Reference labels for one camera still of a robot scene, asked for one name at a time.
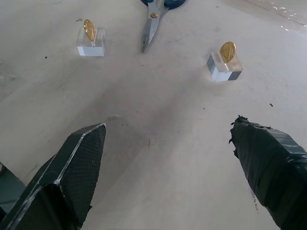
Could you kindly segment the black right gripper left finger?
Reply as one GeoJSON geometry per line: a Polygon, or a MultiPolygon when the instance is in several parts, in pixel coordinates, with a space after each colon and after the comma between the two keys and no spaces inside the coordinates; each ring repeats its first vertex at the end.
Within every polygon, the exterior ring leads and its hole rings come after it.
{"type": "Polygon", "coordinates": [[[71,133],[39,168],[0,230],[80,230],[91,209],[105,137],[104,123],[71,133]]]}

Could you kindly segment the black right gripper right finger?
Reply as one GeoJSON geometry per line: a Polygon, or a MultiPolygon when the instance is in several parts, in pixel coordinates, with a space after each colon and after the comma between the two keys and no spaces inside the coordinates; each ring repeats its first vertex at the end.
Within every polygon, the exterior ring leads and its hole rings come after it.
{"type": "Polygon", "coordinates": [[[307,230],[307,152],[291,136],[239,116],[230,130],[250,188],[280,230],[307,230]]]}

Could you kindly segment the gold coin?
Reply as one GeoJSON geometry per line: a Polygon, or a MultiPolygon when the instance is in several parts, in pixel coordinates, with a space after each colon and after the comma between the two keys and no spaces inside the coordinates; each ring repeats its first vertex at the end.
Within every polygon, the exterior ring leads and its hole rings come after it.
{"type": "Polygon", "coordinates": [[[91,41],[94,41],[95,35],[96,35],[96,30],[95,30],[93,23],[89,19],[85,19],[83,26],[84,26],[84,30],[85,30],[85,33],[88,36],[88,38],[91,41]]]}
{"type": "Polygon", "coordinates": [[[229,41],[222,45],[219,51],[224,63],[229,63],[236,54],[236,45],[229,41]]]}

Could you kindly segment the clear acrylic stand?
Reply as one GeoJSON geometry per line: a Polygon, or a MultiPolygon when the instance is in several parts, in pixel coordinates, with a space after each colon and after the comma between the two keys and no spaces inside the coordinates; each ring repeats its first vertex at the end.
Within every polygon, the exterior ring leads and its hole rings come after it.
{"type": "Polygon", "coordinates": [[[86,35],[84,28],[80,27],[76,40],[79,55],[87,57],[104,57],[105,35],[105,29],[97,27],[94,41],[91,41],[86,35]]]}
{"type": "Polygon", "coordinates": [[[243,71],[242,64],[237,55],[230,62],[224,63],[218,51],[213,51],[210,54],[207,67],[214,82],[234,81],[243,71]]]}

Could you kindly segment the blue handled scissors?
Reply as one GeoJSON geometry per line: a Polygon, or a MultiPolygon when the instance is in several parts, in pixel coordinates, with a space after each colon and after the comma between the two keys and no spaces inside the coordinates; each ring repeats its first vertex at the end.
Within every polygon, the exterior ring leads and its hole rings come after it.
{"type": "Polygon", "coordinates": [[[187,0],[140,0],[148,8],[148,17],[142,33],[141,52],[145,53],[158,29],[161,17],[168,11],[183,5],[187,0]]]}

